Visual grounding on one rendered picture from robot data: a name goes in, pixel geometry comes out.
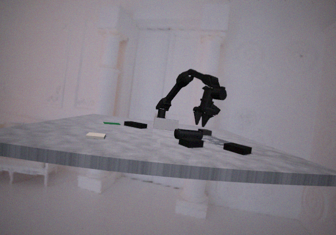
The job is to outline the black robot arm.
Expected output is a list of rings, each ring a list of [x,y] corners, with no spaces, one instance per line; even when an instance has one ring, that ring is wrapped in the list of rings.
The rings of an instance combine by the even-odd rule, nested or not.
[[[172,99],[181,90],[181,88],[187,86],[194,79],[194,77],[202,80],[202,82],[206,84],[206,86],[202,88],[204,89],[203,97],[218,100],[226,99],[227,91],[225,90],[225,87],[220,86],[218,78],[211,75],[203,75],[195,70],[189,69],[178,75],[174,87],[171,89],[168,95],[162,98],[157,104],[156,109],[158,109],[158,118],[165,118],[165,112],[168,111],[171,107]]]

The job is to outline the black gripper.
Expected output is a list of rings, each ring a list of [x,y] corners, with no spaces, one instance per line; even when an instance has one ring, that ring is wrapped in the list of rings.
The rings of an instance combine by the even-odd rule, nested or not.
[[[193,108],[196,125],[198,125],[202,117],[202,127],[205,127],[209,119],[213,117],[213,115],[216,115],[216,110],[210,108],[211,103],[213,103],[212,99],[202,97],[200,106]]]

